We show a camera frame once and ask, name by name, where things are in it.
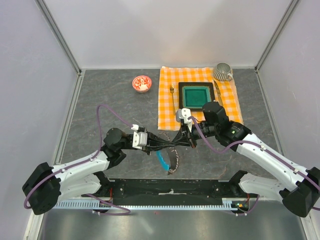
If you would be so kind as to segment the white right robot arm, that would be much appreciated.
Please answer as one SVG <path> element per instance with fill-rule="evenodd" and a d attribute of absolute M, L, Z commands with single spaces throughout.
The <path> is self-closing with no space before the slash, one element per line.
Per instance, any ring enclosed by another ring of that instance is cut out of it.
<path fill-rule="evenodd" d="M 281 202 L 291 213 L 305 218 L 320 198 L 320 170 L 301 166 L 260 140 L 239 122 L 229 120 L 223 106 L 212 101 L 202 107 L 204 121 L 197 122 L 190 109 L 178 109 L 175 116 L 181 124 L 183 139 L 195 147 L 198 139 L 208 144 L 208 137 L 224 146 L 223 150 L 208 147 L 217 154 L 229 149 L 257 163 L 274 179 L 238 171 L 231 179 L 229 191 L 235 197 L 244 193 L 256 194 Z"/>

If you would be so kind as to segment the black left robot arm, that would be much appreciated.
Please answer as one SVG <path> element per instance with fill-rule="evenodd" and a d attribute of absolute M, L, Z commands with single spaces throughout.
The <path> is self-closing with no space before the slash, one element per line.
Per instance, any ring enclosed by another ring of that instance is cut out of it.
<path fill-rule="evenodd" d="M 173 146 L 169 140 L 137 125 L 133 130 L 127 134 L 119 128 L 110 129 L 96 152 L 69 163 L 39 164 L 22 186 L 24 208 L 41 215 L 66 199 L 87 194 L 104 197 L 109 193 L 110 185 L 103 172 L 120 164 L 126 157 L 124 150 L 150 154 Z"/>

